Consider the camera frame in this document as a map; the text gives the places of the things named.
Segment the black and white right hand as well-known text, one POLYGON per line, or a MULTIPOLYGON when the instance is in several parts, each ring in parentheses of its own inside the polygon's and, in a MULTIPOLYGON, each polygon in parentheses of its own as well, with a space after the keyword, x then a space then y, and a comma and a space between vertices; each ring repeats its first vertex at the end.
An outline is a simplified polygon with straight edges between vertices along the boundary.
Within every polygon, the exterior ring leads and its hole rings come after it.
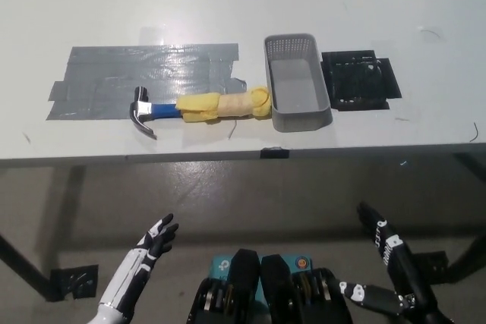
POLYGON ((341 295, 361 308, 390 317, 402 317, 410 323, 451 323, 452 320, 440 311, 431 285, 397 230, 366 202, 358 204, 357 212, 386 266, 393 290, 340 281, 341 295))

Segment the white and black left hand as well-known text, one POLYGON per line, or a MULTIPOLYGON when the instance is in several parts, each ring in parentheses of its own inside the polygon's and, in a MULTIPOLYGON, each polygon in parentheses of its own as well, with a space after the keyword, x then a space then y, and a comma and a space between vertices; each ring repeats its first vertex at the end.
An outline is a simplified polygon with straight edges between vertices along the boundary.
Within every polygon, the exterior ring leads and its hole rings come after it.
POLYGON ((129 323, 158 259, 172 249, 178 224, 173 214, 156 222, 128 251, 108 283, 92 323, 129 323))

